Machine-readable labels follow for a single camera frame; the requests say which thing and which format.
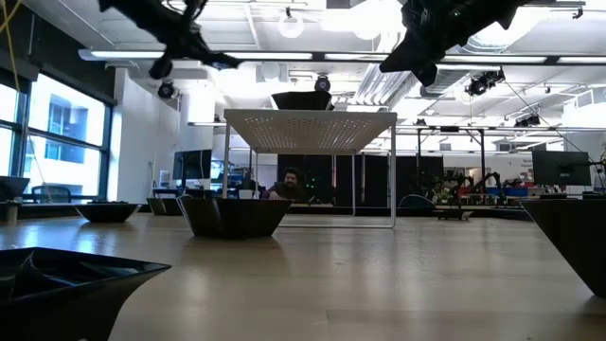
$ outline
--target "robotic arm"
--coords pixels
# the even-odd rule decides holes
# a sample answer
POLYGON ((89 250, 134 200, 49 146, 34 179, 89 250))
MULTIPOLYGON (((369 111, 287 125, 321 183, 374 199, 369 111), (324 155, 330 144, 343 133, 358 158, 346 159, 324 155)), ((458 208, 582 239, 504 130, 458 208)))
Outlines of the robotic arm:
POLYGON ((241 61, 224 53, 212 52, 194 22, 207 0, 186 0, 183 14, 170 10, 160 0, 98 0, 101 12, 113 7, 149 32, 164 45, 164 55, 154 62, 150 76, 160 80, 172 70, 172 60, 189 58, 217 69, 237 68, 241 61))

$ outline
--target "window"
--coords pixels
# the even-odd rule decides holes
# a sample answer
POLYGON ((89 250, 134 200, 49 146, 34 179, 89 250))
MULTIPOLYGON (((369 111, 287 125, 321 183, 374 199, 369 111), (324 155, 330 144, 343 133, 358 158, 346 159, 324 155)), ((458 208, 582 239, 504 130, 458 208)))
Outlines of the window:
MULTIPOLYGON (((105 104, 101 101, 40 75, 32 84, 29 106, 29 127, 98 146, 102 144, 105 104)), ((53 154, 65 154, 55 145, 50 145, 49 150, 53 154)))
POLYGON ((32 136, 24 176, 31 188, 43 184, 68 188, 72 195, 98 195, 100 151, 32 136))
POLYGON ((0 129, 0 175, 10 173, 10 147, 12 146, 12 131, 0 129))
POLYGON ((0 84, 0 119, 14 122, 16 109, 17 91, 0 84))

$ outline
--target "black planter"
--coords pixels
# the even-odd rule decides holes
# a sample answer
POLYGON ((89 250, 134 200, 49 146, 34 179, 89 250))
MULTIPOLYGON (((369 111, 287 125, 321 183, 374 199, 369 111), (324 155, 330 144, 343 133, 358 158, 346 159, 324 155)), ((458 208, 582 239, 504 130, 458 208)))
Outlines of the black planter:
POLYGON ((107 340, 126 299, 168 269, 39 247, 0 251, 0 339, 107 340))
POLYGON ((178 200, 194 236, 221 239, 269 237, 291 206, 285 200, 178 200))
POLYGON ((183 215, 175 198, 148 198, 148 204, 153 215, 183 215))
POLYGON ((91 223, 124 223, 141 205, 107 203, 74 205, 74 208, 91 223))
POLYGON ((522 206, 589 289, 606 298, 606 200, 536 200, 522 206))

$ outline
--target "dark hair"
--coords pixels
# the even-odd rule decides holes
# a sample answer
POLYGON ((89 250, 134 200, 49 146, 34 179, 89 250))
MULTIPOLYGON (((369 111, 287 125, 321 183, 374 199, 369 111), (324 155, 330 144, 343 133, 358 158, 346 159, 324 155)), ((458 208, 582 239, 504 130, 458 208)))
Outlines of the dark hair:
POLYGON ((296 180, 299 179, 299 171, 298 171, 298 169, 296 169, 294 167, 287 168, 286 171, 284 172, 284 176, 286 176, 286 174, 294 174, 294 176, 296 176, 296 180))

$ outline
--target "ceiling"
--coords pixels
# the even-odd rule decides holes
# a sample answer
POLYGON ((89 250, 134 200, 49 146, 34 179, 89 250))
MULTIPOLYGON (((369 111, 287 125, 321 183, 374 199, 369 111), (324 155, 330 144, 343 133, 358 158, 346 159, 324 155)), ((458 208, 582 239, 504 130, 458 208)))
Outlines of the ceiling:
MULTIPOLYGON (((303 31, 296 38, 286 38, 280 33, 280 18, 283 18, 284 5, 263 5, 255 3, 225 3, 210 1, 205 12, 199 18, 203 35, 213 49, 219 50, 272 50, 272 51, 377 51, 381 41, 386 42, 386 32, 403 33, 401 17, 396 0, 368 0, 375 7, 364 8, 354 12, 353 9, 326 9, 326 0, 311 0, 307 6, 293 5, 293 15, 302 20, 303 31), (360 12, 364 20, 356 20, 360 12), (362 39, 373 36, 373 29, 380 26, 383 34, 374 39, 362 39)), ((110 9, 99 13, 98 2, 93 0, 24 0, 32 10, 39 13, 51 24, 64 30, 84 45, 95 49, 154 49, 161 50, 151 35, 135 27, 117 11, 110 9)), ((502 53, 521 54, 606 54, 606 11, 587 9, 583 17, 572 19, 576 9, 546 9, 538 17, 533 14, 532 25, 522 25, 525 31, 509 42, 500 51, 502 53)), ((518 12, 516 20, 522 22, 518 12)), ((488 44, 503 40, 501 29, 487 30, 482 37, 488 44)), ((157 82, 146 79, 149 64, 138 63, 132 68, 132 74, 140 78, 152 90, 157 82)), ((399 87, 391 90, 386 104, 399 113, 402 119, 409 122, 418 117, 428 119, 435 124, 510 124, 519 117, 529 113, 527 104, 541 108, 542 115, 557 122, 561 116, 562 105, 568 100, 587 90, 592 84, 606 83, 604 67, 566 67, 566 66, 508 66, 504 68, 507 81, 511 85, 500 84, 480 99, 474 99, 469 105, 462 88, 469 83, 470 77, 477 72, 464 72, 454 82, 448 83, 448 91, 435 99, 421 98, 419 87, 414 78, 401 75, 400 78, 389 78, 388 75, 377 75, 373 65, 364 63, 289 63, 286 65, 286 82, 267 84, 259 82, 255 70, 260 63, 248 63, 242 70, 227 73, 205 70, 198 63, 177 65, 195 77, 207 78, 217 83, 228 97, 226 102, 242 107, 266 103, 271 92, 288 90, 312 90, 315 74, 326 73, 332 82, 331 92, 338 96, 360 94, 364 86, 372 86, 381 98, 390 81, 397 81, 399 87), (291 77, 293 71, 309 71, 311 77, 291 77), (241 86, 249 83, 255 91, 248 91, 248 97, 239 93, 241 86), (259 99, 251 101, 250 95, 256 94, 259 99)), ((187 88, 197 80, 185 79, 178 83, 187 88)))

